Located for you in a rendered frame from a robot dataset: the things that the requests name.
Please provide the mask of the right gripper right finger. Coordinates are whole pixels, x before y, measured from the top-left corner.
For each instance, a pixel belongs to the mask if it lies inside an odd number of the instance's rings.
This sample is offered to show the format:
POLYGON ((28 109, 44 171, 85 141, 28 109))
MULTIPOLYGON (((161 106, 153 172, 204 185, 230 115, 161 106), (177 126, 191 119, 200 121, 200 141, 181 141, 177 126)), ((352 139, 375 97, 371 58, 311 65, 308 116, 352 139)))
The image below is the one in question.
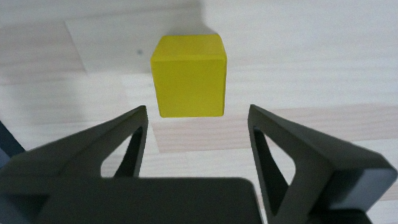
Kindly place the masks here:
POLYGON ((318 214, 367 214, 398 179, 383 154, 255 104, 247 124, 267 224, 305 224, 318 214), (290 185, 264 134, 294 162, 290 185))

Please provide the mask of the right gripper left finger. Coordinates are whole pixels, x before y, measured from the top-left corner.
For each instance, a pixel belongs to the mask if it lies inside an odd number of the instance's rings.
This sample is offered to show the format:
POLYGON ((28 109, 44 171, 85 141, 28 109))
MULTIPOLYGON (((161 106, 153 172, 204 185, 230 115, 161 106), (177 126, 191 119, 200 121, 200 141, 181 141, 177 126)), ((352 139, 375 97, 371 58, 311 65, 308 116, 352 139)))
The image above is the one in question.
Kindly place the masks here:
POLYGON ((140 105, 109 121, 17 154, 0 174, 102 177, 102 163, 132 135, 113 177, 139 177, 148 125, 146 105, 140 105))

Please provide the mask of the yellow cube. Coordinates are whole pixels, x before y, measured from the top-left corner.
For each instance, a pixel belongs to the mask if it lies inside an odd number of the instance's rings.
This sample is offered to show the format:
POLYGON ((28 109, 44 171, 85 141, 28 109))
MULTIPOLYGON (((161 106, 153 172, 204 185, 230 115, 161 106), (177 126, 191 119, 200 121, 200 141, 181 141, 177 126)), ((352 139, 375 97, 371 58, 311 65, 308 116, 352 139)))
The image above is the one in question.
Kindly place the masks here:
POLYGON ((219 34, 162 35, 149 60, 160 117, 224 115, 227 55, 219 34))

